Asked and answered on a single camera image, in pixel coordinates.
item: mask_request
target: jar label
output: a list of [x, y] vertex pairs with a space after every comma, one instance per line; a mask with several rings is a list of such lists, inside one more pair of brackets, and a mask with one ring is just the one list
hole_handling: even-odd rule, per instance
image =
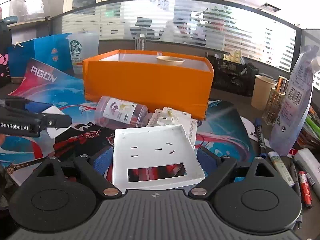
[[110, 98], [103, 117], [129, 124], [136, 106], [133, 102]]

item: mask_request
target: metal pin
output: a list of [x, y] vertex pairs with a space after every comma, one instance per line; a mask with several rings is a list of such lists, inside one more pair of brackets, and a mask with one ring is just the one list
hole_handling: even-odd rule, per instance
[[205, 194], [207, 194], [207, 191], [204, 188], [195, 187], [191, 190], [191, 193], [195, 196], [204, 196]]
[[106, 188], [104, 191], [103, 191], [104, 195], [106, 196], [115, 196], [115, 195], [118, 195], [119, 194], [119, 190], [116, 189], [116, 188]]

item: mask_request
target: glass partition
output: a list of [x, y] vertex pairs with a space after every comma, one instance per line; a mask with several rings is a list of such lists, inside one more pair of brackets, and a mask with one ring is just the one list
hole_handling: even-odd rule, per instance
[[63, 15], [60, 32], [99, 32], [101, 40], [135, 39], [142, 33], [151, 41], [223, 52], [240, 49], [244, 57], [290, 71], [297, 27], [275, 17], [217, 3], [219, 0], [114, 1]]

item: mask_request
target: starbucks logo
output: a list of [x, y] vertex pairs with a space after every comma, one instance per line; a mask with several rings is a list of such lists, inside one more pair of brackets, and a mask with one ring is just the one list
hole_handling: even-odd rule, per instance
[[70, 53], [72, 57], [79, 57], [81, 50], [82, 50], [82, 46], [79, 41], [70, 42]]

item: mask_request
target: cardboard box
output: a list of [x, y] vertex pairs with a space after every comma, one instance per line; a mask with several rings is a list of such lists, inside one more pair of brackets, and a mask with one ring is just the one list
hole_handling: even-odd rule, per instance
[[[156, 56], [183, 58], [180, 66], [158, 64]], [[85, 99], [111, 96], [148, 107], [171, 107], [204, 119], [213, 67], [204, 57], [170, 52], [114, 50], [83, 61]]]

